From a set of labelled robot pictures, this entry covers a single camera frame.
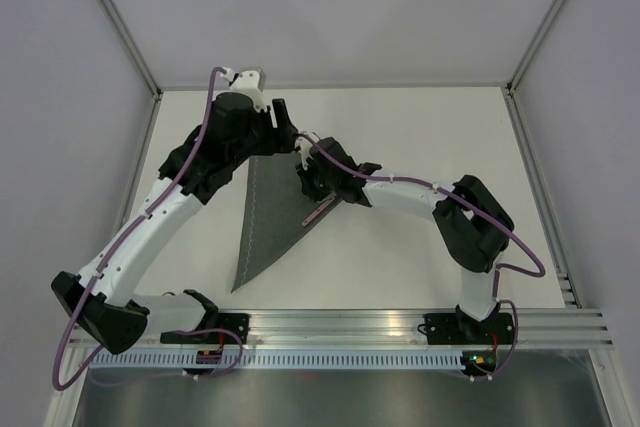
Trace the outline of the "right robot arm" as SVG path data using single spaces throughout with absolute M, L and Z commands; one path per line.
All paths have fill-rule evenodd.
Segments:
M 332 137 L 296 139 L 296 166 L 307 197 L 338 199 L 367 208 L 415 215 L 435 223 L 447 252 L 461 267 L 461 294 L 455 308 L 459 335 L 478 342 L 499 312 L 494 288 L 497 260 L 509 244 L 514 223 L 476 177 L 465 175 L 445 191 L 433 183 L 397 176 L 375 163 L 357 164 Z

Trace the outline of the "pink handled fork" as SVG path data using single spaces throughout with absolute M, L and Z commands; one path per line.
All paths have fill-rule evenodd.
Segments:
M 303 227 L 311 224 L 318 216 L 320 216 L 329 206 L 331 206 L 336 200 L 335 195 L 327 196 L 323 201 L 321 201 L 318 206 L 302 221 L 301 225 Z

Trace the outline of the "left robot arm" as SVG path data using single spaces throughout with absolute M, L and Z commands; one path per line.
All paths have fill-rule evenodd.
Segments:
M 245 94 L 218 94 L 203 123 L 160 167 L 137 216 L 79 273 L 61 272 L 52 281 L 72 322 L 112 354 L 125 352 L 146 334 L 212 340 L 218 308 L 203 294 L 186 289 L 138 296 L 135 290 L 171 238 L 238 167 L 253 156 L 293 152 L 297 134 L 284 100 L 259 110 Z

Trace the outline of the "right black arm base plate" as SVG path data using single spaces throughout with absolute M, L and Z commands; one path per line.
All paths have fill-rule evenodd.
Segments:
M 430 312 L 423 315 L 417 330 L 431 346 L 508 345 L 516 333 L 513 317 L 505 312 L 493 314 L 481 322 L 454 312 Z

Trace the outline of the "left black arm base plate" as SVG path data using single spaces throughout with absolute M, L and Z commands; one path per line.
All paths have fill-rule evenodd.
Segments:
M 249 330 L 249 314 L 219 312 L 216 317 L 202 321 L 192 332 L 162 333 L 160 343 L 166 345 L 244 345 Z

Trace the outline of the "grey cloth napkin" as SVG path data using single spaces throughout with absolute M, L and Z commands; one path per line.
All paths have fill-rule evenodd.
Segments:
M 237 291 L 276 263 L 340 203 L 336 198 L 306 227 L 302 221 L 321 202 L 301 190 L 297 153 L 249 160 L 241 240 L 232 290 Z

